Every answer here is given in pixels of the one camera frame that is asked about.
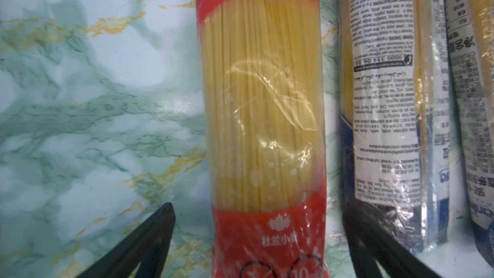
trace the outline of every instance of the pasta package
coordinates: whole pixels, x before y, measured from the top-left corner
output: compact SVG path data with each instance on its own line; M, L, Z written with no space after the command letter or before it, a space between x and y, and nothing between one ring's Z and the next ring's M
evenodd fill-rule
M447 240L444 0L340 0L346 202L412 253Z
M319 0L196 0L213 277L329 277Z
M494 266L494 0L446 0L446 14L474 236Z

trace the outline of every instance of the dry pasta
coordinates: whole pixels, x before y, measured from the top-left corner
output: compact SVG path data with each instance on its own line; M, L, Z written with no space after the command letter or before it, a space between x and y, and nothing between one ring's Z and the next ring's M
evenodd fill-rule
M474 236L494 266L489 235L494 233L494 0L446 0L446 11Z
M446 240L444 23L440 0L340 0L346 198L414 253Z
M319 0L196 1L213 277L328 277Z

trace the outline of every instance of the marble countertop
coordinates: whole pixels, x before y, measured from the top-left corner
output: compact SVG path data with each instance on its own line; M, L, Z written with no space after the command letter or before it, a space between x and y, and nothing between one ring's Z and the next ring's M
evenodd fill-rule
M352 277L341 224L337 0L321 0L321 16L325 259L331 277ZM74 277L167 201L177 221L164 276L210 276L195 21L194 0L0 0L0 276ZM460 171L452 181L450 221L461 233Z

